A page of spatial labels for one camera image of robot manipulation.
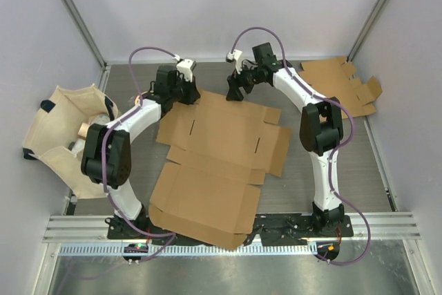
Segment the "large brown cardboard box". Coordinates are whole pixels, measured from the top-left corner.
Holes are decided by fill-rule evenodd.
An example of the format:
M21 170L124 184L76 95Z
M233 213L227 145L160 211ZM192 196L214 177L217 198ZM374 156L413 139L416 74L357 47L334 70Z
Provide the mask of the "large brown cardboard box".
M169 152L151 194L151 222L210 245L240 246L265 176L282 174L292 130L279 125L281 113L209 91L194 105L175 103L160 120L157 141Z

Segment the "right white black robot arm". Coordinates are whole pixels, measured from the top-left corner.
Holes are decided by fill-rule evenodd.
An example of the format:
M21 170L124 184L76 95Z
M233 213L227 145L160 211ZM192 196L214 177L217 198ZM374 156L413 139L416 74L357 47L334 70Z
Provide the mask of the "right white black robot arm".
M328 236L343 222L345 210L339 198L336 148L343 139L343 119L338 100L327 100L308 86L287 61L277 59L271 44L252 48L255 60L248 62L242 51L227 53L226 61L235 70L227 77L228 101L242 101L241 89L249 94L253 87L268 83L282 92L300 111L299 137L309 153L314 172L315 195L312 203L311 229L319 236Z

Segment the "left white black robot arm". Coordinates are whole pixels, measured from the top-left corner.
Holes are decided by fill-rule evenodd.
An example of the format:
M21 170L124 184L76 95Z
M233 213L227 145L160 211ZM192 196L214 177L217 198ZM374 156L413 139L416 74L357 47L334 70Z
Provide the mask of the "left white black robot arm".
M130 184L131 144L149 126L159 122L174 103L194 104L200 93L196 88L191 59L174 66L160 66L149 91L139 96L129 111L106 125L92 124L86 134L81 172L103 186L114 208L112 221L122 223L133 239L146 234L147 218L143 204Z

